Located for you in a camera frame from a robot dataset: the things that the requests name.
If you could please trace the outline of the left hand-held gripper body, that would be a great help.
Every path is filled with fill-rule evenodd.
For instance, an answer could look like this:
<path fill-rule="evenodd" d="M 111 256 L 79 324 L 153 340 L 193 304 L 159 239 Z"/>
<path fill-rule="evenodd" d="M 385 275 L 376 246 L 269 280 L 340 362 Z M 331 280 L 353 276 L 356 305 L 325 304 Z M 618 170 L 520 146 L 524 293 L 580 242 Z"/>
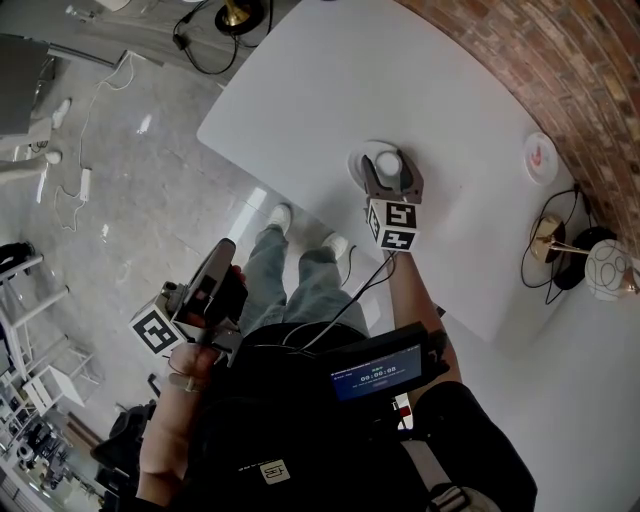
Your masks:
<path fill-rule="evenodd" d="M 231 366 L 243 341 L 239 319 L 248 292 L 236 267 L 223 278 L 195 277 L 189 284 L 165 282 L 161 292 L 129 322 L 129 329 L 156 358 L 183 343 L 209 347 Z"/>

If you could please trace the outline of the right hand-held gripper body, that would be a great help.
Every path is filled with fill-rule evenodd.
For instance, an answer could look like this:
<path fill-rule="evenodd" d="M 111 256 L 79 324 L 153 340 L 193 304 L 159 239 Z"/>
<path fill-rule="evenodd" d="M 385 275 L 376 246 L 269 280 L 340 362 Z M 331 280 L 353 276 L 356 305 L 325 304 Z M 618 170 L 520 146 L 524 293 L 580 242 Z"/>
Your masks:
<path fill-rule="evenodd" d="M 367 224 L 377 247 L 411 251 L 419 236 L 418 207 L 422 190 L 411 187 L 399 193 L 389 188 L 366 191 Z"/>

